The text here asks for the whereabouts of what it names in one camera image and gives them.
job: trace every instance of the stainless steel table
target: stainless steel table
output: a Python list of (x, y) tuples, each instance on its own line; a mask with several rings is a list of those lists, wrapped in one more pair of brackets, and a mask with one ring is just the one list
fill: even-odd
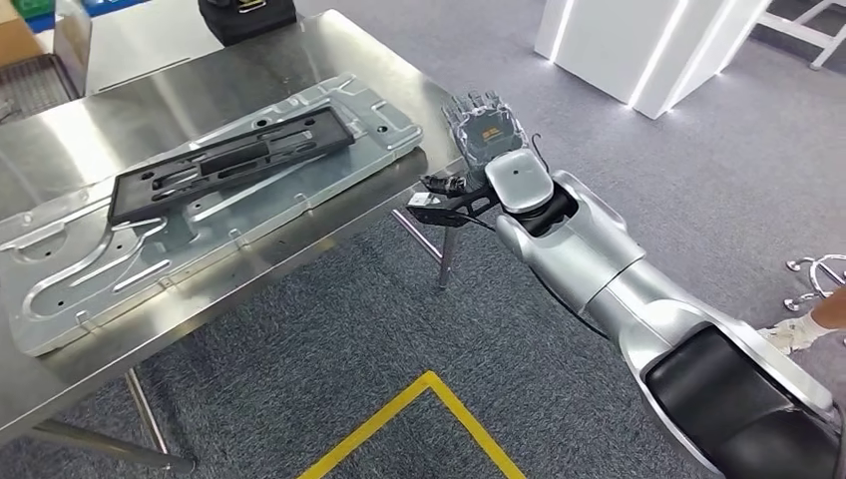
[[(420, 175), (455, 168), (460, 158), (440, 112), (448, 93), (334, 11), (0, 128), (0, 218), (6, 218), (344, 72), (362, 79), (422, 126), (422, 150), (40, 358), (15, 348), (2, 313), (0, 444), (25, 433), (85, 442), (80, 431), (63, 430), (49, 418), (128, 372), (145, 421), (151, 419), (144, 414), (146, 400), (136, 394), (134, 364), (243, 300), (264, 281), (314, 259), (399, 208)], [(445, 279), (448, 262), (440, 258), (451, 253), (441, 254), (397, 211), (394, 216), (444, 263)], [(447, 233), (445, 244), (454, 243), (454, 233)], [(155, 438), (157, 431), (151, 433)]]

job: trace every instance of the white pillar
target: white pillar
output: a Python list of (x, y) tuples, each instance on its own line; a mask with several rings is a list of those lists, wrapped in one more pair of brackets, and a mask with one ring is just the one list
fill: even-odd
[(535, 50), (655, 119), (722, 71), (771, 0), (548, 0)]

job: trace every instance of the cardboard box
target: cardboard box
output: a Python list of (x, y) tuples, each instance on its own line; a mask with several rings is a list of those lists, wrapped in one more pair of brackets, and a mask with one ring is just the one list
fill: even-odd
[(10, 0), (0, 0), (0, 67), (41, 55), (41, 46)]

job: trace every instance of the led light strip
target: led light strip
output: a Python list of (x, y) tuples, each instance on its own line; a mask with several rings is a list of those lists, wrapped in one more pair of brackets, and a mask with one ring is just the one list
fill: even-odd
[(731, 59), (734, 58), (734, 55), (737, 53), (737, 50), (740, 49), (740, 45), (743, 44), (743, 40), (746, 40), (746, 37), (749, 36), (749, 31), (752, 30), (752, 27), (755, 26), (755, 23), (758, 22), (758, 19), (761, 18), (763, 15), (764, 10), (766, 7), (769, 6), (769, 3), (772, 0), (762, 0), (761, 4), (758, 5), (758, 8), (755, 9), (755, 14), (752, 15), (752, 18), (746, 23), (743, 27), (743, 30), (740, 31), (740, 35), (737, 37), (737, 40), (734, 41), (734, 44), (731, 45), (731, 48), (728, 50), (728, 54), (725, 55), (725, 59), (723, 59), (722, 63), (719, 65), (719, 69), (716, 73), (720, 73), (725, 70), (725, 67), (731, 62)]
[(696, 56), (693, 58), (693, 63), (689, 65), (687, 71), (684, 72), (684, 76), (681, 77), (681, 81), (676, 84), (675, 90), (673, 91), (672, 95), (669, 96), (671, 99), (669, 104), (664, 104), (661, 108), (672, 108), (673, 105), (678, 103), (679, 97), (681, 96), (681, 92), (687, 87), (687, 84), (690, 82), (690, 78), (693, 76), (693, 73), (699, 68), (699, 64), (702, 63), (702, 59), (705, 57), (705, 53), (707, 53), (708, 49), (711, 47), (714, 39), (716, 39), (716, 34), (719, 32), (719, 29), (722, 28), (722, 25), (728, 19), (728, 14), (731, 13), (731, 10), (734, 8), (734, 5), (737, 3), (737, 0), (729, 0), (729, 2), (723, 7), (722, 11), (717, 17), (716, 21), (711, 26), (711, 29), (708, 31), (708, 35), (705, 37), (705, 41), (702, 43), (699, 51), (696, 53)]
[(564, 13), (561, 15), (561, 23), (558, 25), (558, 32), (556, 32), (556, 41), (553, 44), (553, 51), (550, 54), (550, 61), (555, 63), (558, 58), (558, 52), (561, 50), (561, 42), (564, 40), (564, 31), (567, 29), (567, 22), (570, 21), (570, 14), (573, 12), (573, 4), (576, 0), (564, 0)]
[(640, 79), (637, 81), (637, 86), (634, 87), (632, 97), (629, 98), (629, 108), (634, 108), (637, 104), (637, 100), (640, 99), (640, 94), (643, 93), (643, 89), (649, 82), (649, 78), (651, 78), (652, 73), (654, 73), (658, 60), (660, 60), (661, 55), (663, 55), (663, 51), (666, 50), (666, 46), (669, 44), (669, 39), (672, 37), (675, 27), (678, 26), (678, 23), (681, 20), (681, 15), (684, 13), (684, 10), (687, 9), (687, 5), (689, 3), (689, 0), (678, 0), (678, 4), (675, 5), (675, 10), (673, 10), (672, 16), (669, 17), (669, 21), (666, 22), (663, 33), (661, 34), (657, 45), (655, 45), (655, 49), (652, 51), (652, 55), (649, 57), (648, 63), (646, 63), (646, 68), (643, 70), (642, 75), (640, 75)]

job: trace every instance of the green container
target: green container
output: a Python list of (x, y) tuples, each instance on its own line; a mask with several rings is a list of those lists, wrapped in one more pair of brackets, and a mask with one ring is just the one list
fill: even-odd
[(12, 0), (12, 5), (24, 20), (53, 13), (54, 0)]

